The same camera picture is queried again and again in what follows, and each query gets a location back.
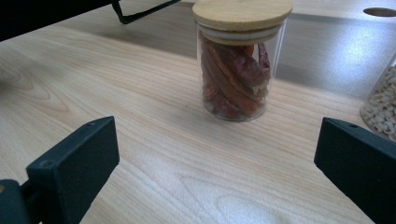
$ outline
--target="jar lid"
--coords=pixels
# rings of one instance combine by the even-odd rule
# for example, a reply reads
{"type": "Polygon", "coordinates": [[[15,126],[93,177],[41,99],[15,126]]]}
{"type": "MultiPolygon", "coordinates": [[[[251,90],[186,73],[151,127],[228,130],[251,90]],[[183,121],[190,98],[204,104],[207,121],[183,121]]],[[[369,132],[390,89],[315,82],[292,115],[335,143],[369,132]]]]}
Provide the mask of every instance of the jar lid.
{"type": "Polygon", "coordinates": [[[195,20],[223,31],[251,31],[280,25],[291,13],[290,0],[200,0],[195,20]]]}

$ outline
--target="glass jar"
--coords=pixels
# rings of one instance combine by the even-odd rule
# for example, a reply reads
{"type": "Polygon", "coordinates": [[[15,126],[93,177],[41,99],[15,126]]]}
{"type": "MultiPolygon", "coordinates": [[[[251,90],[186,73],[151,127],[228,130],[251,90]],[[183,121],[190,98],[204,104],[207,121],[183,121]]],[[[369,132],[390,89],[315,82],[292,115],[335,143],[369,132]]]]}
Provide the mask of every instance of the glass jar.
{"type": "Polygon", "coordinates": [[[291,2],[201,0],[192,9],[205,109],[231,121],[259,117],[267,108],[291,2]]]}
{"type": "Polygon", "coordinates": [[[396,142],[396,53],[361,107],[361,117],[374,133],[396,142]]]}

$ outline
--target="red dried food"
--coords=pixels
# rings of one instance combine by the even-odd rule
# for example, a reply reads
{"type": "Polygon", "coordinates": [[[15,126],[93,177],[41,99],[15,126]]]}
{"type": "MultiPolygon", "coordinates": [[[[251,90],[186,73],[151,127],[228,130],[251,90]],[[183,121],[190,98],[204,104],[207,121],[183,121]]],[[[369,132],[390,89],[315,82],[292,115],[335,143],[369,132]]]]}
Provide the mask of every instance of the red dried food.
{"type": "Polygon", "coordinates": [[[202,73],[202,80],[204,82],[203,96],[205,100],[211,101],[218,94],[219,87],[213,78],[205,72],[202,73]]]}
{"type": "Polygon", "coordinates": [[[234,73],[227,67],[227,65],[223,62],[223,60],[219,57],[219,55],[216,53],[216,49],[214,47],[214,44],[212,43],[207,43],[206,45],[206,50],[209,52],[206,57],[210,57],[213,59],[215,64],[218,65],[220,68],[222,74],[226,76],[230,84],[240,93],[245,95],[246,97],[252,99],[256,103],[258,103],[262,98],[260,96],[254,95],[252,89],[246,88],[239,80],[238,78],[234,75],[234,73]]]}
{"type": "Polygon", "coordinates": [[[243,46],[242,49],[248,56],[253,56],[254,45],[243,46]]]}
{"type": "Polygon", "coordinates": [[[213,98],[214,112],[220,113],[224,118],[235,119],[239,115],[239,108],[231,104],[222,94],[213,98]]]}
{"type": "Polygon", "coordinates": [[[208,48],[203,48],[202,68],[205,74],[209,74],[213,78],[228,101],[237,105],[247,115],[252,115],[256,112],[257,104],[233,88],[233,86],[228,82],[227,77],[224,76],[215,61],[212,59],[208,48]]]}
{"type": "Polygon", "coordinates": [[[259,44],[259,62],[247,54],[243,48],[216,44],[216,50],[220,58],[245,85],[259,86],[265,79],[270,78],[268,54],[264,44],[259,44]]]}

